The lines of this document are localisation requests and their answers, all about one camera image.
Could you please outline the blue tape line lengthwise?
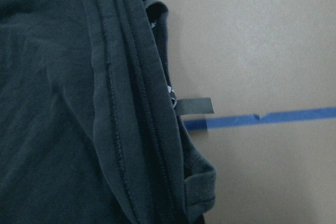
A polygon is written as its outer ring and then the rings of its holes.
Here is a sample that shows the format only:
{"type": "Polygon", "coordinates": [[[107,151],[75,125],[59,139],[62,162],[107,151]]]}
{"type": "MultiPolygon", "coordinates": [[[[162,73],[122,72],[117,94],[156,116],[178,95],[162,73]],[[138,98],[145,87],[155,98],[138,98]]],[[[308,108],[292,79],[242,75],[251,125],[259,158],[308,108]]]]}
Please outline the blue tape line lengthwise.
{"type": "Polygon", "coordinates": [[[314,108],[306,110],[282,111],[258,114],[226,116],[212,119],[197,119],[184,121],[189,131],[240,127],[258,124],[278,124],[296,121],[324,120],[335,118],[335,107],[314,108]]]}

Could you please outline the black graphic t-shirt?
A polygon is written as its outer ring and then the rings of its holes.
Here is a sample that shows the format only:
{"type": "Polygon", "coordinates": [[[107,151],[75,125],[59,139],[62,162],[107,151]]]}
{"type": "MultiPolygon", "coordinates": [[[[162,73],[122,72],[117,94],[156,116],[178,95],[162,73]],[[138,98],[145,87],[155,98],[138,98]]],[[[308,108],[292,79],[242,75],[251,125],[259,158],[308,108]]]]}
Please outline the black graphic t-shirt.
{"type": "Polygon", "coordinates": [[[1,0],[1,223],[203,223],[158,0],[1,0]]]}

